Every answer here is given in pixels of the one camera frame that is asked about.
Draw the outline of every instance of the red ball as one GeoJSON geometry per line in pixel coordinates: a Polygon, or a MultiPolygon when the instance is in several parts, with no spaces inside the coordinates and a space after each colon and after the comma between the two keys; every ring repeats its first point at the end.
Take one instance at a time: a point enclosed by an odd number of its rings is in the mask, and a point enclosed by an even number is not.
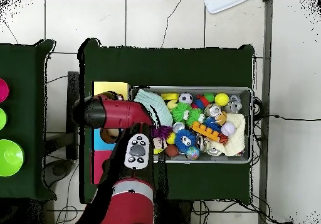
{"type": "Polygon", "coordinates": [[[178,155],[178,149],[177,146],[175,145],[168,145],[165,148],[165,153],[169,156],[169,157],[175,157],[178,155]]]}

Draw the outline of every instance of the light blue knit cloth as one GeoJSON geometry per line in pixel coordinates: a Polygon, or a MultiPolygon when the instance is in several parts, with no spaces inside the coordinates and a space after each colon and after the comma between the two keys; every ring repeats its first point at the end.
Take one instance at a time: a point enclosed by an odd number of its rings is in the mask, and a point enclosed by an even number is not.
{"type": "Polygon", "coordinates": [[[152,118],[156,124],[158,124],[157,117],[151,106],[153,106],[153,108],[155,109],[161,125],[164,125],[164,126],[173,125],[172,114],[169,112],[169,109],[167,108],[161,96],[158,96],[155,93],[146,92],[140,89],[138,90],[138,93],[134,101],[139,102],[145,106],[145,108],[151,113],[152,118]]]}

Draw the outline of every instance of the orange toy block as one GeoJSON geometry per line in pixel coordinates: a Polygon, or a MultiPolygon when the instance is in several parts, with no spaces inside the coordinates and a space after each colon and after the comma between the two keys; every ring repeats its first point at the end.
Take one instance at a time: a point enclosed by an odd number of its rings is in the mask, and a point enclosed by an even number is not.
{"type": "Polygon", "coordinates": [[[199,134],[202,134],[216,142],[219,141],[219,133],[217,131],[213,131],[211,128],[206,127],[204,124],[200,124],[199,122],[195,121],[193,122],[192,129],[195,132],[198,132],[199,134]]]}

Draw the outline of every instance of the white ball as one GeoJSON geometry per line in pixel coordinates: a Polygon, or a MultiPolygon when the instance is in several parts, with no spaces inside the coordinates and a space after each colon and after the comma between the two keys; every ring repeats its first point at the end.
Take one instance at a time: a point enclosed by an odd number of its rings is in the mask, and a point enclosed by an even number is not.
{"type": "Polygon", "coordinates": [[[235,125],[231,122],[226,122],[223,124],[221,132],[225,136],[232,136],[235,133],[235,125]]]}
{"type": "Polygon", "coordinates": [[[193,101],[193,97],[190,93],[181,93],[178,98],[178,101],[191,105],[193,101]]]}

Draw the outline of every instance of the blue block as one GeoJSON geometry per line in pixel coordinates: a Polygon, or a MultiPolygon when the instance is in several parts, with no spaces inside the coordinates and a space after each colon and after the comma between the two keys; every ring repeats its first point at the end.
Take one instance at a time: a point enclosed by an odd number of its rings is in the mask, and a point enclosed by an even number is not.
{"type": "Polygon", "coordinates": [[[107,144],[100,137],[100,129],[93,130],[93,148],[94,150],[113,150],[115,143],[107,144]]]}

